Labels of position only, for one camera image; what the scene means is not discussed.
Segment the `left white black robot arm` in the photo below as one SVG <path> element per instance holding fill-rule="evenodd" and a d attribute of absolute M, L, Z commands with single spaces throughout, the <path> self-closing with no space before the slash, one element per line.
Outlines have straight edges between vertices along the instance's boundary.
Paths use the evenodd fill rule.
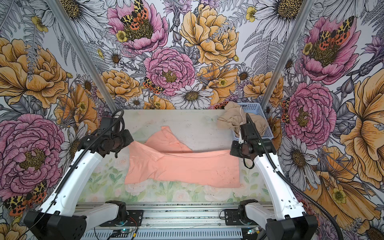
<path fill-rule="evenodd" d="M 53 193 L 37 211 L 27 213 L 24 223 L 38 240 L 79 240 L 101 224 L 126 223 L 126 204 L 120 201 L 75 212 L 80 195 L 101 160 L 110 153 L 117 155 L 134 141 L 125 128 L 123 113 L 119 110 L 112 117 L 103 117 L 100 127 L 80 140 L 74 160 Z"/>

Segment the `peach graphic t-shirt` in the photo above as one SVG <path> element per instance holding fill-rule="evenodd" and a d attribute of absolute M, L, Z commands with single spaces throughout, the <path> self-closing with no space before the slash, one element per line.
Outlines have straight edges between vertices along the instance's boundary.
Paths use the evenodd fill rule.
<path fill-rule="evenodd" d="M 228 150 L 193 152 L 166 126 L 142 144 L 129 145 L 130 166 L 125 184 L 152 179 L 214 188 L 240 187 L 240 161 Z"/>

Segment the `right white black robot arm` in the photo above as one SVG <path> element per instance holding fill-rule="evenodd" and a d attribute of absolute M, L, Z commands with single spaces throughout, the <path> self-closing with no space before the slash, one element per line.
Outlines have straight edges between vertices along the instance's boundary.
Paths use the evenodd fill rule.
<path fill-rule="evenodd" d="M 283 179 L 276 149 L 269 139 L 263 139 L 254 123 L 241 125 L 239 140 L 233 141 L 230 154 L 244 161 L 251 160 L 261 172 L 274 209 L 263 207 L 256 200 L 241 201 L 239 221 L 256 225 L 255 233 L 265 232 L 269 240 L 310 240 L 318 227 L 317 218 L 306 213 L 303 204 Z"/>

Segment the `light blue plastic basket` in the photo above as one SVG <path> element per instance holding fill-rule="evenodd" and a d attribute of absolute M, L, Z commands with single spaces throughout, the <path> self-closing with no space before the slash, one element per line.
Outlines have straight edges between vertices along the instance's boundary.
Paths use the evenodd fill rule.
<path fill-rule="evenodd" d="M 244 114 L 249 114 L 263 139 L 274 138 L 264 111 L 259 103 L 238 103 Z"/>

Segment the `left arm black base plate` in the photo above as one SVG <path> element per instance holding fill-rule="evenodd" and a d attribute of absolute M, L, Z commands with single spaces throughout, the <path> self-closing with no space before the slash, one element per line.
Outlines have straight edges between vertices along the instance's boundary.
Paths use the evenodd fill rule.
<path fill-rule="evenodd" d="M 101 227 L 140 227 L 142 225 L 143 210 L 127 210 L 122 218 L 101 224 Z"/>

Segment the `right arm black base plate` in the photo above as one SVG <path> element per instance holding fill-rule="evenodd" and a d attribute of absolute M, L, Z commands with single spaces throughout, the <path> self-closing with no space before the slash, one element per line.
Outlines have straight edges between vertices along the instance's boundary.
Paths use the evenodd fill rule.
<path fill-rule="evenodd" d="M 250 221 L 246 218 L 246 215 L 235 209 L 224 210 L 224 221 L 226 226 L 246 226 L 250 224 Z"/>

